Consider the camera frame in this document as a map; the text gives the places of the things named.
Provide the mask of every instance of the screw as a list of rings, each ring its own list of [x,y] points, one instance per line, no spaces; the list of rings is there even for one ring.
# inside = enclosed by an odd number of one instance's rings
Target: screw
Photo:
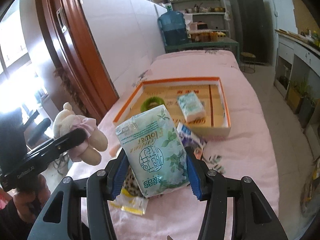
[[[71,178],[70,177],[65,177],[63,180],[62,180],[62,182],[63,183],[69,183],[71,181]]]
[[[248,176],[243,177],[243,181],[246,183],[250,183],[252,181],[252,179]]]
[[[104,176],[106,174],[106,171],[105,170],[99,170],[97,171],[97,176],[101,177],[101,176]]]
[[[208,175],[209,176],[216,176],[217,172],[215,170],[208,170]]]

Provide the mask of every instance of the green ring toy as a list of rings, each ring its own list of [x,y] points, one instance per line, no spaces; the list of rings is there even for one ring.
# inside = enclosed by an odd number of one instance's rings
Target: green ring toy
[[[150,110],[156,106],[160,106],[160,105],[164,105],[164,101],[162,98],[151,97],[143,102],[143,104],[141,105],[140,111],[145,112],[145,111],[148,111],[148,110]]]

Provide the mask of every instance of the cardboard box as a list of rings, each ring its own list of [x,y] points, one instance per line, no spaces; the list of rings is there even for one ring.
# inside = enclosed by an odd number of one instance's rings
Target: cardboard box
[[[206,110],[206,117],[186,123],[177,102],[177,97],[194,91]],[[144,81],[139,84],[132,95],[113,120],[117,126],[136,114],[150,97],[160,97],[170,113],[176,126],[179,122],[187,125],[199,136],[228,136],[231,129],[230,115],[223,87],[219,77],[172,78]]]

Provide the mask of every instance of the leopard print fabric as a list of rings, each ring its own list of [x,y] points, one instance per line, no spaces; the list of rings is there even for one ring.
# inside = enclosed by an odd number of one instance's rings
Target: leopard print fabric
[[[125,188],[130,195],[134,197],[144,197],[139,189],[136,179],[134,178],[131,167],[129,166],[127,175],[123,182],[123,188]]]

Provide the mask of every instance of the pink tutu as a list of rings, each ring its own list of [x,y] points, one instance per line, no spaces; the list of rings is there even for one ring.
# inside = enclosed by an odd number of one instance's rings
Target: pink tutu
[[[89,146],[88,138],[92,135],[94,130],[98,129],[97,121],[93,118],[84,118],[83,121],[81,122],[81,119],[79,117],[77,117],[77,119],[74,120],[70,131],[73,131],[77,128],[81,128],[81,129],[85,130],[85,132],[87,134],[87,138],[79,146],[76,146],[76,147],[68,150],[68,154],[73,162],[80,162],[81,161],[81,159],[78,156],[80,154],[82,154]]]

